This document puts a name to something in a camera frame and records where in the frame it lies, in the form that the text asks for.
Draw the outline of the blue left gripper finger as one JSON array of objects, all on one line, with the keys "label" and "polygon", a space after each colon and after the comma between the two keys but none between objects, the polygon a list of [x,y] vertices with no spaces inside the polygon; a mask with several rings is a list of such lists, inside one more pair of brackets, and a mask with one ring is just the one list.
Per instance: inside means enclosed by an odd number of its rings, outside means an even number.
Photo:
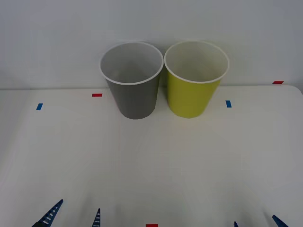
[{"label": "blue left gripper finger", "polygon": [[63,199],[56,203],[41,219],[39,219],[32,227],[50,227],[63,204]]},{"label": "blue left gripper finger", "polygon": [[96,216],[94,218],[92,227],[101,227],[101,213],[100,213],[100,209],[98,209]]}]

